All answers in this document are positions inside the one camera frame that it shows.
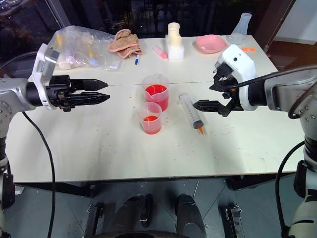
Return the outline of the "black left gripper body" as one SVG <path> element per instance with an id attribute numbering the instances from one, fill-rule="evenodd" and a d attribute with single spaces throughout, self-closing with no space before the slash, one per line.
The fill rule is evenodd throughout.
<path id="1" fill-rule="evenodd" d="M 70 99 L 75 90 L 71 86 L 69 75 L 52 76 L 49 85 L 46 87 L 50 103 L 62 109 L 64 112 L 70 112 L 72 108 Z"/>

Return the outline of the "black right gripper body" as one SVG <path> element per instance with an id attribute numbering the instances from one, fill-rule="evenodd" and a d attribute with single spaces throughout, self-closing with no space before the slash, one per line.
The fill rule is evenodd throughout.
<path id="1" fill-rule="evenodd" d="M 212 89 L 222 92 L 224 99 L 230 99 L 226 106 L 221 103 L 217 106 L 218 113 L 223 117 L 227 117 L 231 111 L 242 110 L 239 89 L 233 88 L 233 85 L 237 84 L 237 80 L 232 76 L 232 72 L 233 69 L 223 62 L 217 66 L 213 77 Z"/>

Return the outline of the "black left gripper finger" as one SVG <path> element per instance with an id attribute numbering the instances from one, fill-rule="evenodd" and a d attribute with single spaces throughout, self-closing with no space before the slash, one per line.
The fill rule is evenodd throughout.
<path id="1" fill-rule="evenodd" d="M 73 91 L 98 91 L 108 87 L 108 84 L 97 79 L 71 79 Z"/>
<path id="2" fill-rule="evenodd" d="M 110 95 L 99 92 L 83 92 L 79 94 L 72 94 L 70 96 L 71 106 L 87 106 L 96 105 L 105 102 L 110 98 Z"/>

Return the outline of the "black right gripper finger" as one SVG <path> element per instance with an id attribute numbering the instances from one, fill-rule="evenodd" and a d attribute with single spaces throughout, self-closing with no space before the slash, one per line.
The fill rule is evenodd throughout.
<path id="1" fill-rule="evenodd" d="M 230 114 L 230 108 L 224 106 L 219 101 L 210 101 L 210 100 L 198 100 L 193 104 L 193 107 L 201 112 L 210 112 L 218 113 L 223 117 L 226 117 Z"/>
<path id="2" fill-rule="evenodd" d="M 234 80 L 232 79 L 220 80 L 218 82 L 214 82 L 209 89 L 214 91 L 228 91 L 232 85 L 234 85 Z"/>

